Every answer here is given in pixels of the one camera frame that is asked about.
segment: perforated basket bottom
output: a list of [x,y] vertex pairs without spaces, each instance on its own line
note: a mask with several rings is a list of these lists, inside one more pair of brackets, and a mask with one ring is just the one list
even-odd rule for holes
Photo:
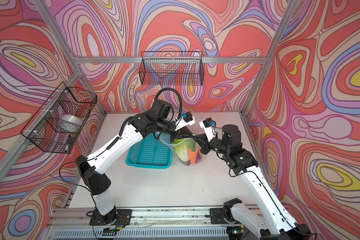
[[172,151],[152,134],[130,147],[128,166],[165,169],[171,165]]

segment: patterned wallpaper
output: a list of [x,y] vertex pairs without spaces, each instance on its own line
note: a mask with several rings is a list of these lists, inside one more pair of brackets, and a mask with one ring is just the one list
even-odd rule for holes
[[[53,2],[78,56],[140,56],[141,51],[200,50],[204,56],[264,56],[286,1]],[[104,109],[144,111],[165,86],[141,86],[138,64],[83,64]],[[203,86],[176,88],[189,111],[240,111],[259,64],[206,64]],[[163,99],[178,106],[173,93]]]
[[288,210],[360,239],[360,0],[302,1],[246,118]]
[[[72,74],[32,0],[0,1],[0,159],[50,93]],[[58,180],[63,162],[87,151],[99,126],[97,109],[71,154],[30,145],[0,184],[0,239],[36,239],[70,186]],[[62,176],[72,181],[74,164]]]

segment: robotic arm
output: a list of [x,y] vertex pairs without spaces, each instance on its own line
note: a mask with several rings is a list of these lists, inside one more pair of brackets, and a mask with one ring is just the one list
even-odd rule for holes
[[[172,106],[158,100],[158,95],[163,91],[174,91],[180,100],[180,111],[177,118],[168,121]],[[297,221],[286,211],[278,200],[273,190],[264,180],[264,176],[249,151],[242,148],[241,133],[235,125],[225,125],[221,128],[222,138],[217,138],[216,122],[207,118],[199,122],[205,133],[194,135],[186,127],[195,123],[191,113],[182,113],[180,94],[171,88],[164,88],[155,96],[155,101],[150,110],[127,118],[117,136],[106,145],[89,156],[79,156],[76,163],[79,173],[88,186],[96,204],[96,208],[102,215],[105,224],[115,222],[117,211],[113,204],[109,186],[110,180],[105,175],[108,167],[132,145],[141,141],[149,134],[155,132],[170,135],[173,142],[175,139],[193,138],[200,146],[201,153],[207,154],[215,151],[222,154],[219,157],[226,162],[230,170],[235,173],[231,177],[239,177],[254,196],[265,219],[249,210],[239,199],[233,199],[224,203],[224,217],[227,223],[236,220],[245,225],[259,239],[308,239],[312,234],[305,224],[299,225]]]

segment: transparent bag of vegetables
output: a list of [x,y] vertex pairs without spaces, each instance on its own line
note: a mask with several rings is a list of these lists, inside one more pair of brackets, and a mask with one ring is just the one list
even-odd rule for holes
[[172,157],[178,158],[186,166],[194,165],[202,158],[201,147],[192,138],[176,139],[171,142],[168,134],[161,134],[160,141],[171,149]]

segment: psychedelic pattern wall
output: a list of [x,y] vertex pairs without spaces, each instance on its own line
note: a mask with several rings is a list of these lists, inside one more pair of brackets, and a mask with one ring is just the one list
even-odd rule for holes
[[[0,159],[53,90],[72,75],[62,50],[31,0],[0,1]],[[0,239],[36,239],[70,186],[59,180],[63,162],[85,153],[99,126],[95,109],[71,154],[30,145],[0,184]],[[62,176],[72,181],[77,168]]]
[[[62,0],[50,10],[77,56],[193,50],[204,56],[264,56],[285,7],[282,0]],[[138,64],[82,69],[110,112],[144,111],[164,87],[141,86]],[[259,64],[206,64],[203,86],[177,89],[190,111],[238,111],[258,69]],[[163,99],[178,106],[172,93]]]
[[246,118],[317,239],[360,239],[360,1],[303,0]]

